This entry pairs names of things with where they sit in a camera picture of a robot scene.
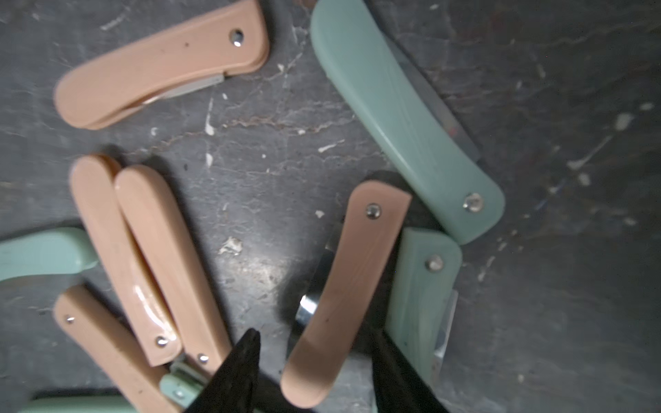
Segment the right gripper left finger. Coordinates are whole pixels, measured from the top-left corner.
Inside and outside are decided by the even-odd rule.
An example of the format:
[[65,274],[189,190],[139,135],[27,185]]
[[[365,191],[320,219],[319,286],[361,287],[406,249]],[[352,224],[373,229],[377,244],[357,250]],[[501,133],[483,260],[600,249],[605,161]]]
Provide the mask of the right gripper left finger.
[[252,413],[258,387],[261,335],[250,328],[185,413]]

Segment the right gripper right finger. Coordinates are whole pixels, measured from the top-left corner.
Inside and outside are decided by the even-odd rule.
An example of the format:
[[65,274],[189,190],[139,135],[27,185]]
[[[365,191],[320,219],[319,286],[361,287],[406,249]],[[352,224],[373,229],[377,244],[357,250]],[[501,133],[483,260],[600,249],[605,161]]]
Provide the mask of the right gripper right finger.
[[372,330],[372,369],[378,412],[449,413],[385,330]]

